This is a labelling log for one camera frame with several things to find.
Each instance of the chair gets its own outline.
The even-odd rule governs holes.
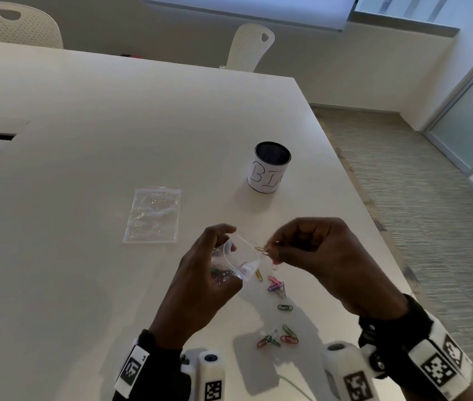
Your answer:
[[[63,49],[55,20],[39,9],[0,1],[0,42]]]
[[[257,24],[244,24],[235,33],[226,66],[229,70],[253,72],[260,58],[272,46],[275,36],[268,28]]]

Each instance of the clear plastic bag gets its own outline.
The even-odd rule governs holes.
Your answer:
[[[180,189],[167,187],[136,188],[123,242],[175,242],[177,240],[180,204]]]
[[[217,284],[233,275],[248,281],[253,277],[259,265],[260,253],[255,246],[242,235],[235,233],[226,243],[212,252],[211,275],[214,283]]]

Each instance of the hand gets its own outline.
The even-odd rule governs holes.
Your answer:
[[[182,348],[242,288],[242,280],[236,276],[214,285],[210,274],[212,251],[234,231],[236,228],[227,224],[208,227],[182,257],[149,328],[159,348]]]
[[[338,218],[296,218],[266,244],[275,264],[315,276],[349,312],[382,320],[401,317],[407,302],[346,223]]]

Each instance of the white table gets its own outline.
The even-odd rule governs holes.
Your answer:
[[[30,120],[0,154],[0,399],[110,399],[124,352],[210,224],[265,242],[295,216],[342,217],[410,291],[293,79],[0,44],[0,117]],[[246,173],[268,140],[293,158],[261,195]],[[149,185],[182,189],[178,242],[124,245],[134,188]],[[280,318],[277,296],[252,282],[186,349],[222,352],[227,401],[333,399],[320,346],[356,343],[357,319],[304,272],[275,275],[292,313]],[[257,350],[278,323],[298,347]]]

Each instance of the floor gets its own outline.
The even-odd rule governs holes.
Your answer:
[[[314,112],[413,292],[473,360],[473,189],[467,177],[398,115]]]

